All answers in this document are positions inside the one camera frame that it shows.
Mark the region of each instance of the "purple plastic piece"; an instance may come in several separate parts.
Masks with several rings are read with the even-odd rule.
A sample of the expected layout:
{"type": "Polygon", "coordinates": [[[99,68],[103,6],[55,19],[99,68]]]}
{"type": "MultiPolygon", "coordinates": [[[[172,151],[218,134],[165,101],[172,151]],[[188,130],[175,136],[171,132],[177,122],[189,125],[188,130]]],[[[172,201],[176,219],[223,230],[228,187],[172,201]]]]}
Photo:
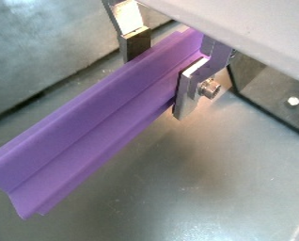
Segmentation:
{"type": "Polygon", "coordinates": [[[19,216],[47,214],[173,102],[203,34],[173,33],[0,148],[0,188],[19,216]]]}

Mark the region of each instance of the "concrete floor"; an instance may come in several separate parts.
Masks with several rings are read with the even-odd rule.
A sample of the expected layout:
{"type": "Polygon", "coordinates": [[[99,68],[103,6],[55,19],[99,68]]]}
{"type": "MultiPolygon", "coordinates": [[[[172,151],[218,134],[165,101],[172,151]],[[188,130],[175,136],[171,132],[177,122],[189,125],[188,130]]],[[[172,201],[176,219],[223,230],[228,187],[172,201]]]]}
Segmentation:
{"type": "MultiPolygon", "coordinates": [[[[141,11],[149,27],[168,21],[141,11]]],[[[100,0],[0,0],[0,114],[116,49],[100,0]]]]}
{"type": "MultiPolygon", "coordinates": [[[[176,24],[160,30],[155,41],[176,24]]],[[[117,53],[0,120],[0,146],[121,65],[117,53]]],[[[299,135],[228,90],[171,109],[44,216],[0,191],[0,241],[299,241],[299,135]]]]}

